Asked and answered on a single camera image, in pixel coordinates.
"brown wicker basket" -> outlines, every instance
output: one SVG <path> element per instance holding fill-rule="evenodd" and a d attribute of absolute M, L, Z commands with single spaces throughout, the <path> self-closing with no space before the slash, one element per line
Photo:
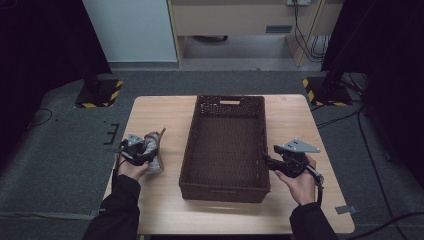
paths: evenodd
<path fill-rule="evenodd" d="M 179 185 L 184 199 L 260 203 L 270 191 L 265 101 L 198 96 Z"/>

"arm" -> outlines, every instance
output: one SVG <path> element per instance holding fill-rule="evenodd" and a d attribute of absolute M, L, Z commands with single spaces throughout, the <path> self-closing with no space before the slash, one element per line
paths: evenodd
<path fill-rule="evenodd" d="M 100 205 L 100 214 L 91 220 L 83 239 L 129 239 L 137 237 L 140 216 L 138 180 L 148 168 L 133 166 L 120 158 L 118 177 L 112 193 Z"/>
<path fill-rule="evenodd" d="M 315 168 L 316 162 L 310 156 L 309 163 Z M 296 178 L 290 178 L 280 171 L 275 171 L 278 178 L 290 189 L 293 199 L 299 204 L 290 216 L 293 235 L 297 240 L 337 239 L 337 235 L 315 202 L 315 180 L 313 176 L 304 171 Z"/>

